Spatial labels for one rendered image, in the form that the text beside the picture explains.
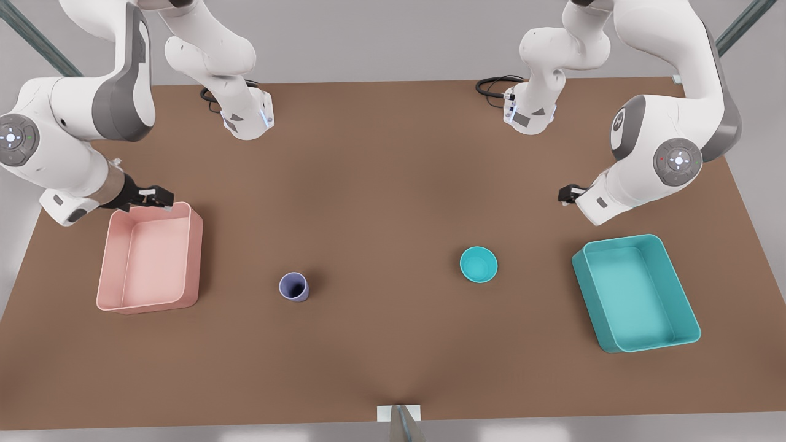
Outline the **pink rectangular box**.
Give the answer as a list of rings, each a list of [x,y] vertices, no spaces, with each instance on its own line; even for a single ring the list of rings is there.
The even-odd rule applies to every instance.
[[[120,314],[196,304],[204,221],[190,204],[132,207],[109,219],[96,307]]]

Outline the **teal bowl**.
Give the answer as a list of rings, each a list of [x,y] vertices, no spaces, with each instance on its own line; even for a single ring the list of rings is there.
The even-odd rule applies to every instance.
[[[461,254],[459,266],[467,280],[482,284],[494,279],[499,270],[499,261],[491,250],[472,246]]]

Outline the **teal rectangular box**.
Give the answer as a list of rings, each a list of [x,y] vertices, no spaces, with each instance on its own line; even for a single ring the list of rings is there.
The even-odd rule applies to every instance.
[[[679,275],[656,235],[588,242],[573,255],[572,267],[604,352],[665,349],[701,338]]]

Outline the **purple cup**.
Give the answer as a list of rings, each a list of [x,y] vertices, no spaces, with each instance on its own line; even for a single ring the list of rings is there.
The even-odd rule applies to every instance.
[[[309,284],[306,277],[298,272],[285,274],[278,284],[281,296],[292,302],[303,302],[309,297]]]

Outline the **silver frame post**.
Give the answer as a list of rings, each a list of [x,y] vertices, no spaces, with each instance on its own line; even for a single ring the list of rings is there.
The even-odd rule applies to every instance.
[[[718,56],[723,56],[746,34],[778,0],[752,0],[715,41]]]
[[[48,64],[66,77],[82,77],[81,71],[28,20],[10,0],[0,0],[0,19],[8,24]]]
[[[421,405],[379,405],[377,422],[388,422],[389,442],[427,442],[419,426]]]

